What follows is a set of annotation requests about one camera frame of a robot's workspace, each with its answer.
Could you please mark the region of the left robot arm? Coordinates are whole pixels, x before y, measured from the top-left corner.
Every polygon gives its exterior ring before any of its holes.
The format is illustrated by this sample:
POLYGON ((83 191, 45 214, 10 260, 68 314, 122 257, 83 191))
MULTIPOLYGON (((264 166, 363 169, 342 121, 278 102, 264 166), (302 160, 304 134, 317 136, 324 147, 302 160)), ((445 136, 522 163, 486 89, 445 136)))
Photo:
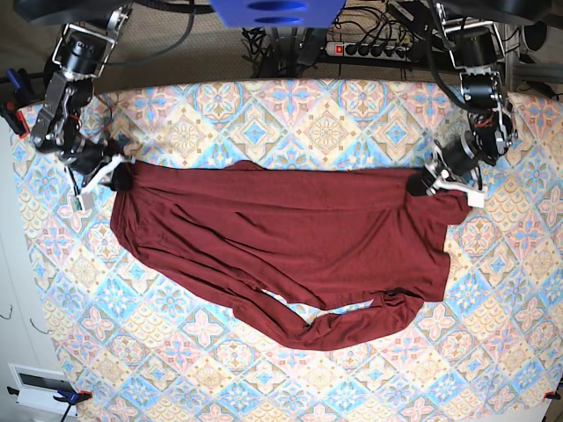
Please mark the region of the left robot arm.
POLYGON ((435 141, 424 166, 406 184, 412 196, 459 191, 472 207, 486 197, 480 164, 494 167, 517 138, 514 108, 499 64, 506 52, 497 25, 474 18, 444 2, 430 1, 432 20, 426 26, 426 55, 435 83, 456 107, 467 112, 469 129, 444 144, 435 141), (437 70, 432 35, 442 40, 453 68, 459 72, 455 93, 437 70))

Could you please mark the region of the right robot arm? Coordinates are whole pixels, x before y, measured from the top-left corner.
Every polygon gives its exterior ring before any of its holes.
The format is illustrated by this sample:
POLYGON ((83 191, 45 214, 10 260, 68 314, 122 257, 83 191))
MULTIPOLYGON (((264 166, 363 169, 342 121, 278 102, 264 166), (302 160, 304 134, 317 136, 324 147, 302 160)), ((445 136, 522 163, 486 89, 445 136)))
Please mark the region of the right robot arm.
POLYGON ((115 192, 132 186, 134 159, 106 130, 92 140, 80 126, 81 112, 94 97, 93 81, 108 64, 131 11, 131 4, 121 4, 102 18, 63 25, 51 57, 55 70, 30 139, 37 152, 60 160, 76 195, 98 185, 115 192))

